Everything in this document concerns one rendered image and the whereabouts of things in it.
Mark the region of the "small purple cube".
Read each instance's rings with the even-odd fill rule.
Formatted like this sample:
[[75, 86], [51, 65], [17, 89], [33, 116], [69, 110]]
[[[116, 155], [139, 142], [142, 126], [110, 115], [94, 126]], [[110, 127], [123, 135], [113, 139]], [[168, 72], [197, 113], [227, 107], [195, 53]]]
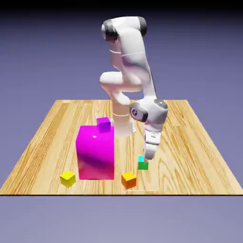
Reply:
[[108, 117], [97, 118], [96, 121], [100, 133], [109, 132], [111, 130], [111, 121]]

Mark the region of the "small orange cube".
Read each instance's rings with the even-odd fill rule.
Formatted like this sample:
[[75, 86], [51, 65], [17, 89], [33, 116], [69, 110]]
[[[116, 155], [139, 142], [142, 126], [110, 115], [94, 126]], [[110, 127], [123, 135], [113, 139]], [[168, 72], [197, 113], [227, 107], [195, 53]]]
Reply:
[[125, 187], [125, 189], [133, 188], [137, 185], [137, 177], [132, 171], [122, 173], [121, 183]]

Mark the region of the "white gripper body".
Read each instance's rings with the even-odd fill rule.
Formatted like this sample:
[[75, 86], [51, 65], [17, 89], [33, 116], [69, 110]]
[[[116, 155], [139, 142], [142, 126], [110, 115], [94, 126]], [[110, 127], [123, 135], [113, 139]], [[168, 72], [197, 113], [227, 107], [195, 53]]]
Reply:
[[144, 143], [144, 158], [146, 160], [152, 160], [157, 149], [157, 145]]

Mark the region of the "small yellow cube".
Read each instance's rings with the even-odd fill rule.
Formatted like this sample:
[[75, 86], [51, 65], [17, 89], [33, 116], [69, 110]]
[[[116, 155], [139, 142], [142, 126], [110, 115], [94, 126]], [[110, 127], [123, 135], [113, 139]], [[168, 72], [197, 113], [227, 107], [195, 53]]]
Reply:
[[65, 171], [59, 177], [61, 184], [66, 188], [69, 188], [76, 183], [75, 173], [71, 171]]

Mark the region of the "large magenta box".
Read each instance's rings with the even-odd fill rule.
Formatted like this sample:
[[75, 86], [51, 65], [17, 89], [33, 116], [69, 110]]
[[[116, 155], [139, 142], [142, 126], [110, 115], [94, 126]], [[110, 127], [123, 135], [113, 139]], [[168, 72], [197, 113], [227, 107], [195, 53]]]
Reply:
[[100, 133], [97, 126], [81, 126], [76, 138], [80, 180], [114, 179], [114, 128]]

